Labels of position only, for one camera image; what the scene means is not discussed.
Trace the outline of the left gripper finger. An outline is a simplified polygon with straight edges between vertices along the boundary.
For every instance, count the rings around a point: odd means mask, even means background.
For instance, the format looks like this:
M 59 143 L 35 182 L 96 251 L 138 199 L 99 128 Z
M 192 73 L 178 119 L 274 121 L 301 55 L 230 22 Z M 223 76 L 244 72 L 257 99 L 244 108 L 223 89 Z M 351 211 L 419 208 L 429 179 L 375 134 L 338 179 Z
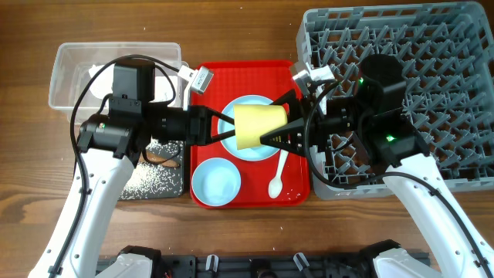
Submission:
M 213 110 L 213 109 L 211 109 L 211 108 L 208 108 L 208 111 L 209 111 L 209 113 L 210 113 L 213 117 L 217 117 L 219 120 L 223 120 L 223 121 L 225 121 L 225 122 L 227 122 L 227 123 L 230 123 L 230 124 L 234 124 L 234 123 L 235 123 L 235 121 L 234 121 L 234 119 L 233 119 L 233 118 L 231 118 L 231 117 L 229 117 L 229 116 L 227 116 L 227 115 L 224 115 L 224 114 L 222 114 L 222 113 L 218 112 L 217 110 Z
M 227 138 L 230 138 L 233 136 L 235 136 L 235 131 L 230 130 L 230 131 L 226 131 L 224 133 L 220 133 L 220 134 L 216 134 L 216 135 L 212 136 L 209 142 L 213 144 L 213 143 L 222 141 L 224 139 L 227 139 Z

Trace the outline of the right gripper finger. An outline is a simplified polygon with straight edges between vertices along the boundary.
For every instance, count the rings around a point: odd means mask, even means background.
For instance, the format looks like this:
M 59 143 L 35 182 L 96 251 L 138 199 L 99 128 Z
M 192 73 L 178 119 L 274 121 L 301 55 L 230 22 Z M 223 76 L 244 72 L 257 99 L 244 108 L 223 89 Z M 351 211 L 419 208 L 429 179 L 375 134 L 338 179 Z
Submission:
M 288 105 L 290 116 L 302 116 L 303 104 L 302 100 L 297 97 L 297 93 L 294 89 L 284 93 L 281 97 L 271 102 L 271 105 L 283 106 Z
M 282 127 L 262 135 L 259 140 L 262 145 L 288 151 L 292 154 L 305 154 L 303 149 L 304 119 L 299 118 Z

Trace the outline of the yellow plastic cup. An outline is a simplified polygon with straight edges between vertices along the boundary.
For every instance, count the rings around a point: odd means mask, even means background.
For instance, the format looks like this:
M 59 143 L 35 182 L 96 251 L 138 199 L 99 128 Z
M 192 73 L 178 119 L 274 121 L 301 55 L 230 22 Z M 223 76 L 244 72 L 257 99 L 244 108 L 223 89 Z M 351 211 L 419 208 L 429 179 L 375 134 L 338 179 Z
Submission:
M 258 147 L 260 137 L 288 123 L 283 106 L 235 104 L 234 126 L 238 150 Z

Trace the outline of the white tissue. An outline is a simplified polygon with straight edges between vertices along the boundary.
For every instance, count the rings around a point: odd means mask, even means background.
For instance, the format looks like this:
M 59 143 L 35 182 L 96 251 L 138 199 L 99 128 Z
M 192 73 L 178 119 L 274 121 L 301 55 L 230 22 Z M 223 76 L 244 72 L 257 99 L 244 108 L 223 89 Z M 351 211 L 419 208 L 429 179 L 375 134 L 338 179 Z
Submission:
M 175 88 L 176 96 L 174 100 L 169 104 L 170 107 L 177 107 L 179 105 L 178 95 L 178 77 L 170 76 L 170 81 Z M 154 102 L 165 102 L 173 97 L 173 91 L 171 84 L 168 82 L 165 76 L 155 77 L 155 90 L 154 90 Z
M 90 86 L 90 92 L 95 98 L 102 100 L 107 94 L 112 93 L 114 65 L 106 68 Z

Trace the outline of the light blue plate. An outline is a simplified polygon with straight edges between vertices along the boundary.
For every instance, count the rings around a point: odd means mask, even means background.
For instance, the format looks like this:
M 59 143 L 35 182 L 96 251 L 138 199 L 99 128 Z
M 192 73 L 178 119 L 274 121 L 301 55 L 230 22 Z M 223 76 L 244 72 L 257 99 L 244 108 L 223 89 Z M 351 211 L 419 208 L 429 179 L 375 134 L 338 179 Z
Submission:
M 222 114 L 227 115 L 234 119 L 234 105 L 235 104 L 261 104 L 271 105 L 272 100 L 260 95 L 247 95 L 238 97 L 230 102 L 222 111 Z M 217 132 L 224 133 L 226 131 L 235 130 L 234 124 L 227 123 L 223 120 L 218 121 Z M 238 150 L 236 145 L 236 137 L 230 137 L 221 141 L 226 151 L 233 156 L 244 161 L 262 161 L 273 156 L 279 149 L 260 145 L 258 147 L 246 148 Z

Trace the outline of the small light blue bowl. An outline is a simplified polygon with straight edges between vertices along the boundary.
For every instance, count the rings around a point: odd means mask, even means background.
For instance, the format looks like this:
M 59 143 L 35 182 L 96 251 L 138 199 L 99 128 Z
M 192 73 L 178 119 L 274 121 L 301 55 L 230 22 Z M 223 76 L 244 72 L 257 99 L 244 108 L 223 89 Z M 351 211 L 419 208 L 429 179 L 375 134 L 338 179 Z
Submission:
M 241 183 L 240 172 L 232 162 L 224 158 L 209 158 L 194 170 L 191 189 L 202 204 L 220 207 L 237 197 Z

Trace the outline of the white plastic spoon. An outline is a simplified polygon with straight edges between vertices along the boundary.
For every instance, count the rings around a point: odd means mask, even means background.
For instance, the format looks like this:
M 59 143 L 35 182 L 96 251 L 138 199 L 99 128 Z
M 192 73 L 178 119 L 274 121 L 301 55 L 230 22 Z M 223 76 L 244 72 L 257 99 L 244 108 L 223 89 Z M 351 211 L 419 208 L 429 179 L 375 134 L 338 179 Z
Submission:
M 282 174 L 288 155 L 289 155 L 288 151 L 281 150 L 279 152 L 279 161 L 278 161 L 276 173 L 274 178 L 270 181 L 268 187 L 268 193 L 270 198 L 277 198 L 283 189 Z

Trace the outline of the brown carrot-shaped food scrap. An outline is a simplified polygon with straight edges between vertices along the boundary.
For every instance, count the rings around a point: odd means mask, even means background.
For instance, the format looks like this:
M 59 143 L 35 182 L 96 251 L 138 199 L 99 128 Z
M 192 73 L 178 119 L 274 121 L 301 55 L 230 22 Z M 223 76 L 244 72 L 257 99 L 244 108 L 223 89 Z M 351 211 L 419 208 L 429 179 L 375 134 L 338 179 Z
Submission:
M 144 151 L 140 157 L 140 162 L 146 162 L 148 164 L 163 166 L 166 168 L 179 168 L 181 164 L 174 160 L 177 156 L 178 153 L 171 155 L 169 158 L 163 158 L 152 152 Z

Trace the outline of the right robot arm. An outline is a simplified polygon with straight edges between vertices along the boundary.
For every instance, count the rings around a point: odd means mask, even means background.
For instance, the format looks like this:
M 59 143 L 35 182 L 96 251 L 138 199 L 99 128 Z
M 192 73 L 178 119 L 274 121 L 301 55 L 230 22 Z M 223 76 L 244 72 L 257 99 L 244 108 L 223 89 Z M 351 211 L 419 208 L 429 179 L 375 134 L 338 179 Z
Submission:
M 292 65 L 301 91 L 282 95 L 289 107 L 285 125 L 263 134 L 262 144 L 311 159 L 331 148 L 334 134 L 351 133 L 362 159 L 407 209 L 438 262 L 438 269 L 415 263 L 395 242 L 363 253 L 364 272 L 374 277 L 491 277 L 493 250 L 449 191 L 420 132 L 403 111 L 407 88 L 402 65 L 393 56 L 373 54 L 360 63 L 357 88 L 330 99 L 338 82 L 328 66 Z

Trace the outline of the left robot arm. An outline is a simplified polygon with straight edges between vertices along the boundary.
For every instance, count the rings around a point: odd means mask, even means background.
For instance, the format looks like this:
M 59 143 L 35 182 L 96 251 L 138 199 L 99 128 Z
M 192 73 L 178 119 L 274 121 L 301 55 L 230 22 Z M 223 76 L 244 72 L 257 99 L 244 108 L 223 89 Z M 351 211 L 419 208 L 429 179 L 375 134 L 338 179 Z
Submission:
M 233 119 L 205 106 L 170 107 L 154 99 L 155 72 L 168 64 L 143 55 L 111 60 L 97 71 L 113 68 L 111 94 L 100 109 L 70 131 L 75 156 L 73 183 L 46 250 L 30 277 L 94 277 L 99 252 L 121 192 L 147 156 L 151 140 L 214 144 L 234 135 L 211 135 L 217 117 Z

